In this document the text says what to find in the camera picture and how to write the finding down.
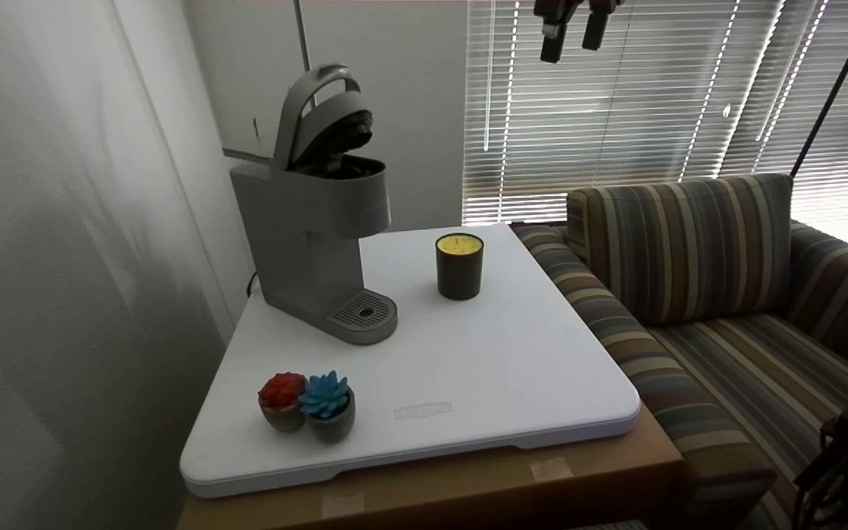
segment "striped couch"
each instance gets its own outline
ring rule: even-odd
[[[671,528],[789,528],[848,409],[848,244],[789,222],[786,178],[577,189],[512,223],[687,459]]]

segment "window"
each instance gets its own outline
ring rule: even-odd
[[[472,0],[466,223],[562,219],[577,185],[789,175],[848,55],[846,0],[627,0],[540,61],[534,0]],[[848,80],[796,219],[848,238]]]

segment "white wall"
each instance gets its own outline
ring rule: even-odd
[[[273,157],[287,88],[304,75],[294,2],[182,2],[223,147]]]
[[[253,270],[181,0],[0,2],[0,528],[167,528]]]
[[[287,88],[304,75],[292,0],[185,7],[223,144],[270,157]],[[301,7],[312,64],[348,64],[372,101],[375,139],[363,154],[388,164],[393,231],[460,223],[468,2]]]

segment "couch armrest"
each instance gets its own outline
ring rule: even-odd
[[[789,322],[848,359],[848,244],[806,223],[793,226]]]
[[[769,493],[774,472],[737,422],[662,350],[662,345],[618,304],[613,292],[566,244],[562,226],[515,223],[544,273],[591,328],[610,356],[638,390],[665,435],[687,463],[671,528],[741,521]]]

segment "gray coffee maker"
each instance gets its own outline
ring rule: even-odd
[[[369,139],[359,83],[322,64],[287,94],[273,161],[232,167],[264,300],[354,345],[398,328],[394,300],[363,279],[359,238],[393,219],[385,164],[348,154]]]

